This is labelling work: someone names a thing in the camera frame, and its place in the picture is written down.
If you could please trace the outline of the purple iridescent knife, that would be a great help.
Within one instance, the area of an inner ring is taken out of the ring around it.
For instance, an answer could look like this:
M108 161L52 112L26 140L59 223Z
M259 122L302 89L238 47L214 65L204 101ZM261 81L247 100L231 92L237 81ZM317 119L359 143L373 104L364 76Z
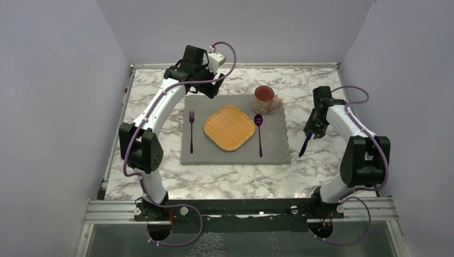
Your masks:
M306 138L305 138L305 141L304 141L304 143L303 143L303 145L302 145L302 147L301 147L301 150L300 150L300 152L299 152L299 155L298 155L299 157L302 157L302 156L304 155L304 153L305 153L305 151L306 151L306 149L307 149L308 143L309 143L310 139L312 138L312 135L313 135L313 134L310 133L310 132L307 133Z

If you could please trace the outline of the purple iridescent fork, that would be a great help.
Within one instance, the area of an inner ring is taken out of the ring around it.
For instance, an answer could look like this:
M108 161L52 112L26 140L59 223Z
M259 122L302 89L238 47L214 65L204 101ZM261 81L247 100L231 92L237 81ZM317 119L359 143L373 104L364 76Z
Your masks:
M193 154L193 123L195 121L195 115L194 115L194 111L193 110L190 110L189 111L189 122L190 122L190 125L191 125L191 133L190 133L190 136L191 136L191 140L190 140L190 153Z

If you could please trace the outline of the grey scalloped cloth placemat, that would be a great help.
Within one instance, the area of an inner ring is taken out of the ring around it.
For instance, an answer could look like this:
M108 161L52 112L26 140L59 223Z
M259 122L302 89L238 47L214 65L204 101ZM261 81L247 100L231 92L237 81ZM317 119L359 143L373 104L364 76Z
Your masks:
M239 149L226 152L217 147L206 135L203 126L206 120L219 109L234 106L250 119L253 111L254 96L217 95L210 99L204 95L185 97L184 125L181 147L182 165L279 165L291 162L284 108L272 110L264 115L261 125L263 157L259 156L258 128L254 135ZM190 153L191 125L189 111L193 110L193 154Z

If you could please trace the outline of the purple iridescent spoon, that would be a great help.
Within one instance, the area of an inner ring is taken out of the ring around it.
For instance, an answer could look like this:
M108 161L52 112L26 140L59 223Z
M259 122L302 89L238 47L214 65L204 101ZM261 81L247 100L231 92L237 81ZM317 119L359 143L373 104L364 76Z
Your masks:
M259 135L259 156L263 157L262 151L262 142L261 142L261 125L263 124L263 117L260 114L256 114L254 117L254 123L258 127L258 135Z

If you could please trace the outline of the pink patterned cup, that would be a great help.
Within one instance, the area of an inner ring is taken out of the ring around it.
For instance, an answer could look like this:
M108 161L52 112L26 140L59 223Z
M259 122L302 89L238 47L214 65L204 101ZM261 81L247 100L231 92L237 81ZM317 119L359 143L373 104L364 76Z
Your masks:
M279 109L282 100L279 99L274 90L269 86L259 86L254 91L253 111L259 115L266 115L272 110Z

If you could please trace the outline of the woven yellow wicker tray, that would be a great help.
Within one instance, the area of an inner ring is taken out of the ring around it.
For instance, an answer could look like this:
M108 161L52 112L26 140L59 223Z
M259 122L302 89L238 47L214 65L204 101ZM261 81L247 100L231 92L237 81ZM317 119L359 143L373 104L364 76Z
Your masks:
M206 120L203 130L221 150L233 152L254 135L255 125L237 107L226 106Z

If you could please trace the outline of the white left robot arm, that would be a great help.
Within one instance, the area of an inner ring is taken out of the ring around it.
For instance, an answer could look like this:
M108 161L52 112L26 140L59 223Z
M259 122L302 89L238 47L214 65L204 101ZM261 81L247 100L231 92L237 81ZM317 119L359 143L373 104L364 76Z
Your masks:
M148 213L156 220L165 218L168 193L165 190L159 166L163 149L158 136L176 104L187 93L203 93L214 98L226 78L217 70L225 63L226 56L216 51L218 44L209 49L187 45L182 59L164 71L158 92L145 110L131 123L119 127L123 173L126 177L137 176L143 198L149 202Z

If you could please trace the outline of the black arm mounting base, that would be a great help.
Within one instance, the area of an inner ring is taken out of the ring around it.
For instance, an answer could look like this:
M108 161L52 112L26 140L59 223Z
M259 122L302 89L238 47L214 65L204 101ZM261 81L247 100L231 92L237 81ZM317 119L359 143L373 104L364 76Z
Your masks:
M343 218L337 204L311 198L169 200L163 208L135 202L134 220L174 233L307 232L308 223Z

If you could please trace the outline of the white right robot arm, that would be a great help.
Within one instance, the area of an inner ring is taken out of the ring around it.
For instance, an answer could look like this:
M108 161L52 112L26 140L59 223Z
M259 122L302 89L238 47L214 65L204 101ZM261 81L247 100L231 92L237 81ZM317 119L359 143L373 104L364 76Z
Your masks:
M312 194L315 200L309 203L309 212L317 218L354 192L382 189L389 179L389 138L370 131L352 112L353 103L334 98L333 92L329 86L313 90L314 108L304 127L306 139L300 151L305 152L311 139L323 138L328 126L346 142L339 175Z

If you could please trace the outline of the aluminium table frame rail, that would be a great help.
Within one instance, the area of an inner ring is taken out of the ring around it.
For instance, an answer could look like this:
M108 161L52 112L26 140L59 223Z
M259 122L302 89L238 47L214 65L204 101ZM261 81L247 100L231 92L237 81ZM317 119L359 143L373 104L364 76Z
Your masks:
M91 200L83 219L75 256L133 256L140 226L132 200Z

